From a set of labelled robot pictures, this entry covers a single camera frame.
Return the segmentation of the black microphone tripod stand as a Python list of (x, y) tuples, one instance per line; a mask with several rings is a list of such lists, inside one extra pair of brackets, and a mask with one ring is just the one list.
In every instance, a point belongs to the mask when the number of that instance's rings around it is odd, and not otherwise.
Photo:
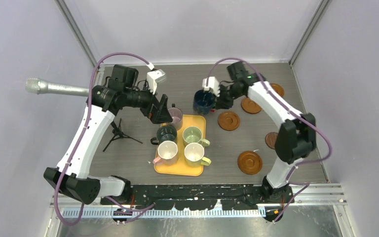
[(122, 128), (121, 128), (121, 122), (122, 122), (122, 119), (120, 118), (120, 121), (118, 124), (116, 124), (114, 121), (112, 121), (110, 123), (111, 127), (113, 128), (112, 130), (112, 138), (109, 140), (109, 142), (107, 143), (107, 145), (103, 148), (102, 152), (105, 152), (107, 150), (107, 148), (109, 147), (109, 145), (115, 141), (115, 140), (119, 140), (119, 139), (132, 139), (140, 144), (142, 144), (143, 142), (125, 134), (123, 131), (122, 131)]

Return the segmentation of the silver microphone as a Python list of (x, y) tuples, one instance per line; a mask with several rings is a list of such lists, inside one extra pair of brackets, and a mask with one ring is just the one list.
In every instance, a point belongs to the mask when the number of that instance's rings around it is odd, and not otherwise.
[(69, 96), (87, 97), (89, 88), (66, 84), (51, 83), (39, 78), (28, 78), (25, 89), (34, 94), (60, 94)]

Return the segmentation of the light green mug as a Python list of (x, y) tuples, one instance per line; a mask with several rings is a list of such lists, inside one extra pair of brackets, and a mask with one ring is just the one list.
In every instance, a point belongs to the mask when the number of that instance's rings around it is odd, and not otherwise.
[(210, 146), (210, 141), (205, 139), (203, 132), (196, 126), (187, 127), (182, 133), (184, 146), (190, 143), (198, 143), (204, 147)]

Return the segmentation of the brown wooden coaster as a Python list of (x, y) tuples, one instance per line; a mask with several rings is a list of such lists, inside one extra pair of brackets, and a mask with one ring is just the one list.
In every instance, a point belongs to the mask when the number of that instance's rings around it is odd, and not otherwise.
[(241, 101), (241, 108), (244, 112), (248, 114), (258, 114), (262, 111), (262, 108), (249, 98), (244, 98)]
[(276, 84), (276, 83), (271, 83), (270, 84), (272, 89), (280, 96), (280, 97), (283, 97), (284, 94), (285, 94), (285, 91), (283, 89), (282, 86), (280, 86), (279, 84)]
[(233, 111), (222, 112), (218, 116), (218, 125), (225, 131), (236, 130), (240, 126), (240, 117)]
[(238, 156), (237, 165), (241, 172), (247, 175), (255, 175), (261, 171), (263, 161), (256, 152), (244, 151)]

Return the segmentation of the navy blue mug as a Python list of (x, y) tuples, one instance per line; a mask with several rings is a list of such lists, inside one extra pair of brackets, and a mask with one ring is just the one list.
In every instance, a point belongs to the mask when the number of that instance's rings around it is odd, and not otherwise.
[(197, 115), (206, 115), (213, 109), (214, 102), (214, 94), (204, 90), (198, 90), (193, 98), (193, 111)]

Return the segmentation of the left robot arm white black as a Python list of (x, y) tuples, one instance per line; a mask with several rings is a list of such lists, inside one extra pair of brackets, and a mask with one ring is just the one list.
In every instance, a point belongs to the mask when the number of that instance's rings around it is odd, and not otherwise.
[(112, 175), (91, 177), (89, 170), (109, 126), (119, 131), (114, 118), (125, 107), (138, 108), (153, 124), (172, 121), (168, 112), (167, 95), (156, 98), (156, 89), (166, 80), (166, 73), (149, 65), (143, 89), (138, 89), (138, 70), (114, 65), (111, 76), (104, 85), (91, 90), (92, 98), (87, 100), (84, 116), (72, 143), (55, 168), (46, 168), (43, 177), (55, 189), (84, 204), (91, 204), (96, 198), (112, 197), (119, 204), (127, 204), (132, 197), (129, 180)]

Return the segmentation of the cream yellow mug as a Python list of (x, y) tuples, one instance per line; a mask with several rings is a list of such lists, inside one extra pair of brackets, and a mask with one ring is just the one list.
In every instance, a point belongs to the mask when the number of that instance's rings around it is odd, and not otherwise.
[(191, 167), (209, 166), (211, 160), (205, 157), (205, 149), (201, 144), (189, 143), (184, 149), (186, 163)]

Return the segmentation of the pink white mug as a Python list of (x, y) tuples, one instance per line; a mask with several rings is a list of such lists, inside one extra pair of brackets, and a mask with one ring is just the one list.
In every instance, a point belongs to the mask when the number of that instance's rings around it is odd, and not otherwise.
[(164, 141), (157, 147), (157, 157), (153, 159), (155, 165), (174, 165), (178, 161), (178, 146), (173, 141)]

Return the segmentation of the yellow tray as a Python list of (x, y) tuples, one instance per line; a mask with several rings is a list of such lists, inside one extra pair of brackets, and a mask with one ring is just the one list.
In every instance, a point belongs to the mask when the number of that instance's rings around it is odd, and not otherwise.
[(196, 126), (202, 131), (202, 138), (205, 138), (206, 119), (198, 115), (183, 115), (182, 127), (177, 131), (178, 160), (173, 165), (154, 164), (154, 170), (160, 174), (199, 176), (202, 174), (204, 166), (193, 167), (187, 164), (184, 156), (184, 142), (182, 133), (189, 126)]

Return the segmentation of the dark walnut coaster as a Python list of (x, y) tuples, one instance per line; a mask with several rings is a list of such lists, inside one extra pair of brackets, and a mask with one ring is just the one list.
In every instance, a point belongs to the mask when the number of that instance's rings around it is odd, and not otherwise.
[(270, 149), (275, 149), (275, 143), (277, 140), (278, 133), (270, 132), (265, 136), (265, 143)]

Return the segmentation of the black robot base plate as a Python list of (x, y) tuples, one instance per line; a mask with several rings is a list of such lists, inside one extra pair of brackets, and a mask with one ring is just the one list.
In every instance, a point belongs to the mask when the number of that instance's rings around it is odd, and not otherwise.
[(139, 210), (152, 206), (154, 210), (211, 210), (217, 204), (222, 210), (252, 210), (258, 204), (282, 207), (292, 197), (291, 187), (273, 194), (261, 185), (210, 184), (210, 185), (133, 185), (126, 187), (118, 197), (104, 197), (102, 205), (131, 204)]

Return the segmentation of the dark green mug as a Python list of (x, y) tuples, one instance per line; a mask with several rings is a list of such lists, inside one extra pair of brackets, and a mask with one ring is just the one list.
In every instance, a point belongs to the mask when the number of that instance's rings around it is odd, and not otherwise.
[(177, 141), (177, 130), (175, 127), (171, 125), (161, 126), (157, 130), (156, 135), (153, 138), (151, 138), (152, 145), (158, 146), (165, 141)]

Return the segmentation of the mauve mug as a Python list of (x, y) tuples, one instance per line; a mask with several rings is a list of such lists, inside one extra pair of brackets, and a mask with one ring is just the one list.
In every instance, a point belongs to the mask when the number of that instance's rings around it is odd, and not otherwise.
[(181, 109), (176, 107), (176, 104), (172, 104), (172, 107), (168, 109), (168, 112), (172, 118), (171, 122), (168, 122), (167, 125), (173, 126), (176, 130), (182, 128), (183, 125), (183, 112)]

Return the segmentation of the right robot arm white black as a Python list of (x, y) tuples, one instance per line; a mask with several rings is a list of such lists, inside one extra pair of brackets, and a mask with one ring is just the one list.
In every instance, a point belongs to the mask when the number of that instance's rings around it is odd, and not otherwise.
[(278, 127), (275, 142), (277, 158), (271, 171), (264, 177), (260, 194), (267, 202), (276, 202), (288, 190), (289, 180), (297, 166), (316, 148), (315, 117), (303, 114), (272, 88), (266, 78), (257, 70), (249, 73), (248, 62), (234, 58), (227, 67), (230, 85), (222, 85), (215, 77), (204, 79), (205, 91), (211, 90), (215, 98), (216, 110), (229, 109), (233, 101), (246, 96), (258, 104)]

